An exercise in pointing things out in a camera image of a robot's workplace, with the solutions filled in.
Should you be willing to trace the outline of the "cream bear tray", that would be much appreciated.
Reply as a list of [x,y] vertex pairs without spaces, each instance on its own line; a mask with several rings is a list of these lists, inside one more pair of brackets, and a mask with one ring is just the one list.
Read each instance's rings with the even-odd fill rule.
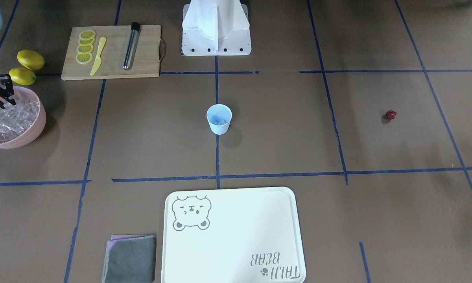
[[284,186],[177,191],[165,200],[162,283],[303,283],[294,192]]

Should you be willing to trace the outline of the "lemon slice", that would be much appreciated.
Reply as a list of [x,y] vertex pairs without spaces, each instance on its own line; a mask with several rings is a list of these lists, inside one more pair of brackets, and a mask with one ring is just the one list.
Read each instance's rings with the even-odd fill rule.
[[81,31],[78,35],[80,40],[92,40],[96,37],[96,31],[94,30],[84,30]]
[[76,49],[78,54],[89,54],[89,53],[92,53],[93,50],[94,50],[94,45],[93,44],[78,45],[77,49]]
[[87,53],[77,53],[76,62],[79,64],[87,64],[93,60],[93,54],[91,52]]
[[78,40],[79,46],[91,46],[95,42],[95,38],[80,38]]

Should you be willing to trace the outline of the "yellow plastic knife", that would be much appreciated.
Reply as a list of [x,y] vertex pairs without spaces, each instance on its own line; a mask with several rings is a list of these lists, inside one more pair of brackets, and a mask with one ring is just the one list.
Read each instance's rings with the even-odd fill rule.
[[96,57],[94,58],[94,63],[90,71],[90,76],[95,75],[102,64],[101,54],[103,52],[106,42],[107,42],[106,37],[99,38],[98,48],[96,50]]

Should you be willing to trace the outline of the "clear ice cubes pile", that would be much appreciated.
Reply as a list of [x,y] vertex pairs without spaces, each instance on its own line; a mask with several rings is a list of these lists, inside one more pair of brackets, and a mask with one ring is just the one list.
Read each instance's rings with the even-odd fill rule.
[[40,111],[38,101],[32,101],[28,97],[15,99],[16,104],[4,104],[0,108],[0,144],[9,142],[31,128]]

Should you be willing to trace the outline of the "light blue cup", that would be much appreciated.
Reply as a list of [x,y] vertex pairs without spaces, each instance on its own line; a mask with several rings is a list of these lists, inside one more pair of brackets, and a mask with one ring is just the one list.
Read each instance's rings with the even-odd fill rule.
[[214,104],[206,112],[206,119],[213,134],[225,134],[232,120],[231,109],[224,104]]

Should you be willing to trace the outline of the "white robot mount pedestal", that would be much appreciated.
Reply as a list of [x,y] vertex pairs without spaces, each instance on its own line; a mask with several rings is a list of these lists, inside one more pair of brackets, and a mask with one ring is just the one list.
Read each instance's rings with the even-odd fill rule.
[[252,43],[247,5],[239,0],[191,0],[183,7],[184,56],[244,56]]

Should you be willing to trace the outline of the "steel muddler black tip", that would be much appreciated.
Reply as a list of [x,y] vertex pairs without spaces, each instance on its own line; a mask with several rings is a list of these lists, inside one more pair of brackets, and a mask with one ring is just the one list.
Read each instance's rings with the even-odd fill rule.
[[125,54],[125,59],[123,63],[123,70],[130,70],[133,65],[133,59],[134,59],[134,53],[135,53],[135,47],[138,42],[139,38],[139,32],[140,32],[141,25],[138,22],[132,22],[131,24],[131,32],[129,36],[129,41],[128,41],[128,47],[126,50]]

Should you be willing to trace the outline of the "pink bowl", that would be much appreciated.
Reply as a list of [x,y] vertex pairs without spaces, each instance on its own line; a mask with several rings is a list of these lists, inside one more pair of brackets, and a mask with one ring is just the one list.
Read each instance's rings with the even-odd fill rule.
[[0,149],[14,149],[31,143],[33,140],[40,136],[46,124],[45,108],[34,91],[30,90],[29,88],[15,86],[14,93],[14,99],[20,97],[28,97],[32,101],[38,101],[40,104],[40,111],[37,119],[33,122],[33,125],[29,130],[27,130],[24,134],[11,141],[0,144]]

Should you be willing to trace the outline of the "wooden cutting board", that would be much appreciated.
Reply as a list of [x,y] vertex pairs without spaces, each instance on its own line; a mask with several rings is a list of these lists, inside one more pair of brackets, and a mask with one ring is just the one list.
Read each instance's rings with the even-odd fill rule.
[[[106,37],[107,42],[102,50],[102,64],[99,70],[90,75],[94,64],[79,64],[76,61],[79,34],[84,30],[94,30],[96,40],[93,43],[93,56],[99,45],[99,39]],[[123,64],[131,33],[131,26],[83,26],[71,30],[70,40],[65,56],[61,78],[64,81],[81,79],[124,79],[158,77],[160,69],[159,47],[161,44],[162,27],[160,25],[142,25],[138,40],[134,46],[135,52],[130,70],[124,70]]]

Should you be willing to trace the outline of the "red strawberry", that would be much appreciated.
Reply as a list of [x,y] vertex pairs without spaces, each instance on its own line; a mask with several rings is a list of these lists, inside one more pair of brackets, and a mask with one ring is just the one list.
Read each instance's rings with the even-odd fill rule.
[[393,110],[389,110],[389,111],[387,111],[387,113],[385,114],[385,118],[386,118],[387,120],[393,120],[393,119],[396,118],[396,116],[397,116],[397,113],[396,113],[396,111],[393,111]]

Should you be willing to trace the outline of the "whole lemon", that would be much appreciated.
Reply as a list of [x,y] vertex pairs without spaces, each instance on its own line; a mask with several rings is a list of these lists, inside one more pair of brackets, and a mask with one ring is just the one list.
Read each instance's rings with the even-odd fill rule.
[[20,50],[17,52],[17,61],[32,71],[38,71],[45,66],[44,57],[35,50]]
[[36,82],[36,74],[27,68],[13,68],[8,72],[11,80],[19,85],[29,86]]

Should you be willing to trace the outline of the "grey folded cloth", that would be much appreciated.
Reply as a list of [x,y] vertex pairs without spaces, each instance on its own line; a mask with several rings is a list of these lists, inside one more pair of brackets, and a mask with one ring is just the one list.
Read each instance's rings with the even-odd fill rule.
[[111,235],[106,243],[103,283],[152,283],[155,280],[155,235]]

